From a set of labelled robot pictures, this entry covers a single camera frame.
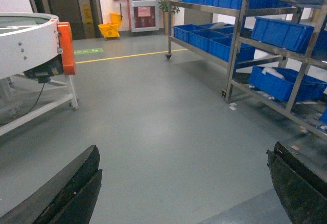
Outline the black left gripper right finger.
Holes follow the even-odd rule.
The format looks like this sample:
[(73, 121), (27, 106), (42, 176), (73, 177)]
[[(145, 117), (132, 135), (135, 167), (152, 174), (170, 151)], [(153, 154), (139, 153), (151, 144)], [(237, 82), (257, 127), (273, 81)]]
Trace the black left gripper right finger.
[(326, 169), (276, 142), (267, 150), (273, 187), (292, 223), (326, 223)]

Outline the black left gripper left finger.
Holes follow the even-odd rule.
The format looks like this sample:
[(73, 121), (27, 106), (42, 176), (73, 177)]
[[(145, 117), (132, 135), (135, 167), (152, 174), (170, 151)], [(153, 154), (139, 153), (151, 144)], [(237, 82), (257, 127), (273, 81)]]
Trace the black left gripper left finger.
[(89, 146), (1, 223), (89, 223), (102, 185), (99, 162), (97, 146)]

